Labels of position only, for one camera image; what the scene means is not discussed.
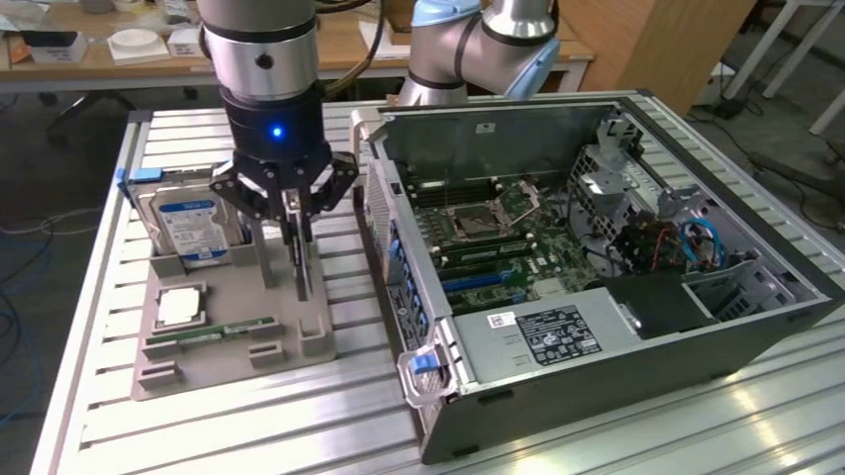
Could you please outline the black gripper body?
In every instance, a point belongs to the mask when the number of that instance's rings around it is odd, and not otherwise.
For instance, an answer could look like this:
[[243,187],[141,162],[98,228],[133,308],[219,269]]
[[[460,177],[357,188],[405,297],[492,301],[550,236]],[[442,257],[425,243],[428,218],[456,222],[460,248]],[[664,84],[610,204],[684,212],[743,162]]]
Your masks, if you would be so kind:
[[305,208],[314,192],[311,184],[333,155],[325,137],[321,87],[311,84],[282,100],[241,97],[226,87],[219,92],[234,139],[234,162],[274,163],[282,191],[298,190]]

